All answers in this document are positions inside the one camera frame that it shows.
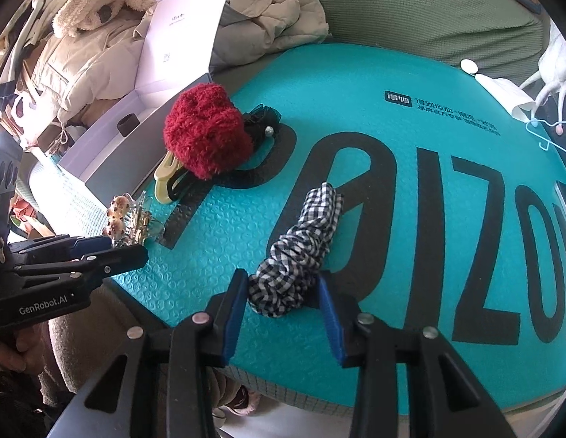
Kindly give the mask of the person's left hand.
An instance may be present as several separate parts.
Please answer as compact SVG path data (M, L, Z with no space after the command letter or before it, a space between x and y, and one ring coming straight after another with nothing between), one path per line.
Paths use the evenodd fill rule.
M36 324L0 338L0 372L37 376L44 370L43 325Z

